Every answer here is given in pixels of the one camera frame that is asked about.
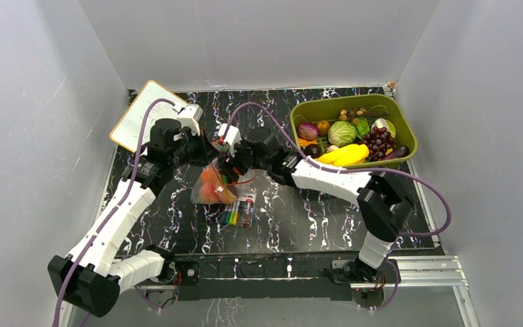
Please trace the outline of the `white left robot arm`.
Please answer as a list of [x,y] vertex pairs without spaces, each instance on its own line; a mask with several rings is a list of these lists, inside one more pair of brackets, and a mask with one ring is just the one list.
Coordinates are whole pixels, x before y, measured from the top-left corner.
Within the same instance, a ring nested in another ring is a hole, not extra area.
[[139,144],[113,199],[82,240],[48,263],[48,274],[60,301],[95,317],[111,311],[119,295],[154,278],[169,283],[176,275],[172,256],[155,246],[114,263],[114,257],[141,214],[155,201],[181,166],[205,166],[218,154],[196,119],[159,119],[150,139]]

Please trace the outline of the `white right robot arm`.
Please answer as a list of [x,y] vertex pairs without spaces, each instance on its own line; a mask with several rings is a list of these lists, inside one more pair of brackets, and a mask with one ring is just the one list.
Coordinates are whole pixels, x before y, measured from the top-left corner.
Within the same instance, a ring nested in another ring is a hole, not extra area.
[[356,281],[373,282],[413,214],[414,203],[399,171],[377,168],[352,172],[286,151],[269,129],[253,130],[242,139],[237,127],[224,123],[219,141],[228,148],[220,167],[233,174],[264,170],[280,185],[310,189],[346,200],[358,207],[367,233],[354,263],[344,271]]

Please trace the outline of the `toy peach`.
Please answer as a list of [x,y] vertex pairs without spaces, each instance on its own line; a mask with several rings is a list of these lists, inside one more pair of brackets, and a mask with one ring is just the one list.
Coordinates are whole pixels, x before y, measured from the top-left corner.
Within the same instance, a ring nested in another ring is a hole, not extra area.
[[204,183],[198,191],[198,204],[217,204],[220,203],[219,197],[211,183]]

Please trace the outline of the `clear zip bag orange zipper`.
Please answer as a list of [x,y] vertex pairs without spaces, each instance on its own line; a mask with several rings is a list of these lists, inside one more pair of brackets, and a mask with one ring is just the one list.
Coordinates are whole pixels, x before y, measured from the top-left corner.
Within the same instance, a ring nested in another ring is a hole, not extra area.
[[[245,193],[249,193],[251,184],[257,175],[257,170],[249,169],[244,174],[238,173],[237,179],[231,178],[222,171],[217,158],[214,158],[206,167],[208,166],[216,168],[219,174],[220,185],[214,187],[220,200],[220,203],[217,204],[230,204]],[[191,192],[190,201],[192,204],[198,204],[196,202],[197,194],[202,185],[203,183],[199,177]]]

